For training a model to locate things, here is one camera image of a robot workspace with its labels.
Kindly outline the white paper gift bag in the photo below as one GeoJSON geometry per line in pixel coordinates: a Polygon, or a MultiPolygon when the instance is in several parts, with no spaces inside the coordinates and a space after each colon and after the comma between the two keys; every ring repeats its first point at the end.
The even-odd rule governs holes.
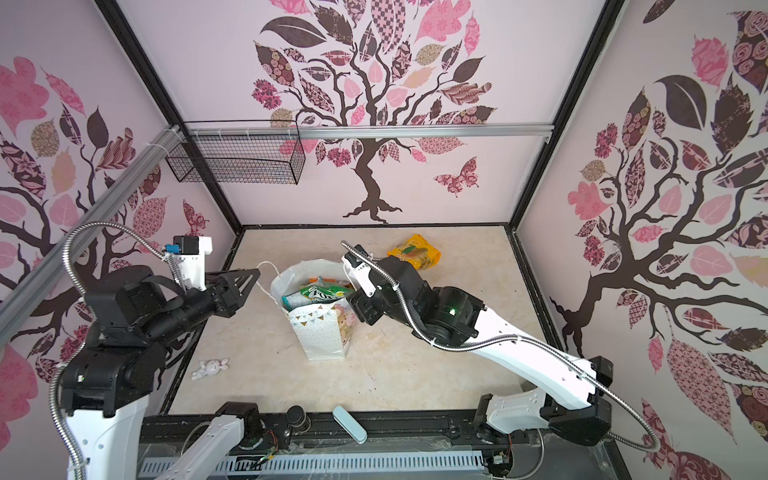
{"type": "Polygon", "coordinates": [[[346,357],[350,346],[353,327],[357,316],[347,301],[313,302],[311,305],[287,311],[281,298],[305,287],[311,277],[347,280],[349,288],[354,285],[345,275],[343,265],[325,259],[301,261],[285,269],[278,269],[273,263],[264,261],[262,267],[269,267],[274,276],[267,287],[261,290],[281,311],[296,335],[306,358],[310,361],[340,360],[346,357]]]}

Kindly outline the green snack packet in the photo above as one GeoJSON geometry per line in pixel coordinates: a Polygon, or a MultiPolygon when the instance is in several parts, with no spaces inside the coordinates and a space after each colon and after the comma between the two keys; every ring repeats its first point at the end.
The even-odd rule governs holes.
{"type": "Polygon", "coordinates": [[[343,299],[347,295],[354,292],[353,288],[349,288],[343,285],[331,284],[331,285],[308,285],[302,287],[299,293],[308,300],[313,302],[333,302],[338,299],[343,299]]]}

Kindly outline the yellow corn snack bag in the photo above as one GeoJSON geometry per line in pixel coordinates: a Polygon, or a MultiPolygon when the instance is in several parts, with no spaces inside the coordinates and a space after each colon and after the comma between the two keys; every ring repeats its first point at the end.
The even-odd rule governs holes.
{"type": "Polygon", "coordinates": [[[388,252],[388,256],[411,264],[416,270],[426,270],[436,266],[441,259],[441,252],[423,236],[414,234],[406,241],[388,252]]]}

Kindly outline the teal white snack packet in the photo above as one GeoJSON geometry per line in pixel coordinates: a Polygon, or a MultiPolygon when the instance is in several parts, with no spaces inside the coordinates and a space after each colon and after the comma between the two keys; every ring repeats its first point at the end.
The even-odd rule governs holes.
{"type": "Polygon", "coordinates": [[[296,308],[311,305],[313,301],[304,296],[301,292],[295,292],[289,295],[285,295],[281,298],[282,304],[287,311],[292,311],[296,308]]]}

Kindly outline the orange white snack packet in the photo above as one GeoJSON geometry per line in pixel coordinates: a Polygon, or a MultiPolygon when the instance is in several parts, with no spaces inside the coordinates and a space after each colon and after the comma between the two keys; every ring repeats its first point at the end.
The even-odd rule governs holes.
{"type": "Polygon", "coordinates": [[[333,278],[323,278],[323,277],[311,277],[309,278],[305,286],[309,285],[322,285],[322,286],[328,286],[328,285],[348,285],[349,282],[347,280],[338,280],[333,278]]]}

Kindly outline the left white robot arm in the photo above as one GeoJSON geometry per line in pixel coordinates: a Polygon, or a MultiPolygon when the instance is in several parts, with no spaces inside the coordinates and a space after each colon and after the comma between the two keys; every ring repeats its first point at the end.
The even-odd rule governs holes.
{"type": "Polygon", "coordinates": [[[51,392],[69,478],[135,478],[142,422],[171,344],[212,316],[233,317],[260,275],[258,269],[206,274],[203,288],[184,290],[134,266],[86,290],[94,322],[51,392]]]}

